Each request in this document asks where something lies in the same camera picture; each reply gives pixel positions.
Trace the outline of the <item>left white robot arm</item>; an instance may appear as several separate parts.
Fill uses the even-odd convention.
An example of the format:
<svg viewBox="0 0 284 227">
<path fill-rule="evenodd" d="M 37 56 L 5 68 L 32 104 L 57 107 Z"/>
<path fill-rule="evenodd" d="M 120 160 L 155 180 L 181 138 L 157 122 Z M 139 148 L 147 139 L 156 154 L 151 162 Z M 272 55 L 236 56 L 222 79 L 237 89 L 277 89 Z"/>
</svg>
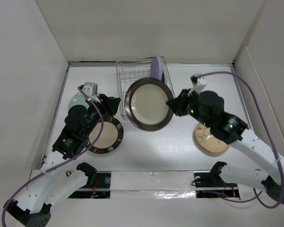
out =
<svg viewBox="0 0 284 227">
<path fill-rule="evenodd" d="M 53 208 L 66 200 L 77 189 L 92 187 L 96 183 L 97 170 L 86 162 L 75 159 L 86 153 L 99 140 L 103 129 L 90 142 L 89 135 L 97 124 L 117 113 L 121 99 L 104 94 L 95 98 L 86 97 L 88 108 L 76 105 L 69 109 L 64 119 L 65 126 L 47 155 L 40 174 L 21 186 L 4 204 L 1 216 L 6 226 L 5 215 L 26 227 L 44 227 L 51 218 Z"/>
</svg>

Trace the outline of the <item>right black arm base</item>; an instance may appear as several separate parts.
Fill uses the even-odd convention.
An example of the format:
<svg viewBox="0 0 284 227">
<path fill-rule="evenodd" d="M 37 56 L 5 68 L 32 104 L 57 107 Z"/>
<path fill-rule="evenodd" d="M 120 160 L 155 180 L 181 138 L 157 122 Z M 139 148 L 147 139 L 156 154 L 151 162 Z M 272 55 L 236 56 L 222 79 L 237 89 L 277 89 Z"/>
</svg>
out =
<svg viewBox="0 0 284 227">
<path fill-rule="evenodd" d="M 238 185 L 225 183 L 221 178 L 211 179 L 210 172 L 194 172 L 191 185 L 195 187 L 196 197 L 201 198 L 240 198 Z"/>
</svg>

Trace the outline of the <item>rectangular light green plate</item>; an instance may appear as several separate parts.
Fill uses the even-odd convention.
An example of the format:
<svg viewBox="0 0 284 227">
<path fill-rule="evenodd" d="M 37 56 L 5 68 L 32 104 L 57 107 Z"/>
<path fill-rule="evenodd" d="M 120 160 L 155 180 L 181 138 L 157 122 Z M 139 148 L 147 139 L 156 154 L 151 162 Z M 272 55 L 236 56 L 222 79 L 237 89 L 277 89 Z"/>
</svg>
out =
<svg viewBox="0 0 284 227">
<path fill-rule="evenodd" d="M 162 81 L 164 84 L 167 84 L 167 82 L 168 82 L 168 78 L 167 78 L 167 76 L 165 75 L 164 72 L 162 72 L 161 81 Z"/>
</svg>

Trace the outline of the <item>purple round plate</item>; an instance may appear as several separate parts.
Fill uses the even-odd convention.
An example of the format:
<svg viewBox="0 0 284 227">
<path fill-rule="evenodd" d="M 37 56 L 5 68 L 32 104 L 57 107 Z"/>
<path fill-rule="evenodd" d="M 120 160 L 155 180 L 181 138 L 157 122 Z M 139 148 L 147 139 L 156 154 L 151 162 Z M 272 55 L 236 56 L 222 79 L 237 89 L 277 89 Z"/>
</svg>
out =
<svg viewBox="0 0 284 227">
<path fill-rule="evenodd" d="M 154 56 L 151 61 L 150 66 L 150 78 L 155 78 L 161 82 L 165 82 L 164 73 L 163 73 L 163 63 L 158 56 Z"/>
</svg>

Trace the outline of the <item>brown rimmed deep plate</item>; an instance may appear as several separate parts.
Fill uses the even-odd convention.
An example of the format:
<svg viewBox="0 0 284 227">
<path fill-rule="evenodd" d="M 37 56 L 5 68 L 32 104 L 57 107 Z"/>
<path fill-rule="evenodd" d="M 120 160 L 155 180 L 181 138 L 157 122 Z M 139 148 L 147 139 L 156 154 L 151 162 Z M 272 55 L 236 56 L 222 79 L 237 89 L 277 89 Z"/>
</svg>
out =
<svg viewBox="0 0 284 227">
<path fill-rule="evenodd" d="M 173 99 L 169 87 L 155 78 L 142 78 L 128 88 L 124 108 L 129 121 L 143 131 L 158 131 L 171 121 L 173 112 L 166 104 Z"/>
</svg>

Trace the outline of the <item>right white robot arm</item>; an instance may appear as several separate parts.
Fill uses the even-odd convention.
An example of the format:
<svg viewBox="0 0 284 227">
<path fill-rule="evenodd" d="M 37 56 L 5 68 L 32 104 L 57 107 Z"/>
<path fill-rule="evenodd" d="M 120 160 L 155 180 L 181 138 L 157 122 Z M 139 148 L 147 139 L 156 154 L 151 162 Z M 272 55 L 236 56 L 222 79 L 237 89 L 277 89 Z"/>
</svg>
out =
<svg viewBox="0 0 284 227">
<path fill-rule="evenodd" d="M 239 117 L 224 110 L 224 99 L 213 91 L 181 91 L 167 106 L 176 116 L 190 115 L 217 139 L 242 152 L 261 170 L 238 168 L 222 161 L 211 168 L 207 180 L 215 186 L 234 183 L 265 192 L 277 204 L 284 205 L 284 157 L 267 145 Z"/>
</svg>

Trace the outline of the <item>beige bird pattern plate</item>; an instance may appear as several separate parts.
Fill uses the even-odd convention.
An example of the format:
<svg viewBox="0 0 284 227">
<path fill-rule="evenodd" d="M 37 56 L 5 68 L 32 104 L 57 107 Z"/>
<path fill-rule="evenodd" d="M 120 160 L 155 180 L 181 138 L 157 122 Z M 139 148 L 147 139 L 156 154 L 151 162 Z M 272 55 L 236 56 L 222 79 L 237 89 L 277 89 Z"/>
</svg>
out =
<svg viewBox="0 0 284 227">
<path fill-rule="evenodd" d="M 226 144 L 222 140 L 215 138 L 210 133 L 210 128 L 205 127 L 201 123 L 199 123 L 195 128 L 194 138 L 203 149 L 213 154 L 223 153 L 230 147 L 230 145 Z"/>
</svg>

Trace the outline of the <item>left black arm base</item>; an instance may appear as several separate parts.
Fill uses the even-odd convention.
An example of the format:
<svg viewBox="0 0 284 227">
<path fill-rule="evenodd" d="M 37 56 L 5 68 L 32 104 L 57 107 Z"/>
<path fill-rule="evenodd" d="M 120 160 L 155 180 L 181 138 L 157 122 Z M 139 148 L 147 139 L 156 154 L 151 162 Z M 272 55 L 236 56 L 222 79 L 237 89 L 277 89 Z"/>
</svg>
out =
<svg viewBox="0 0 284 227">
<path fill-rule="evenodd" d="M 97 172 L 94 180 L 88 179 L 87 184 L 77 189 L 69 199 L 109 199 L 111 172 Z"/>
</svg>

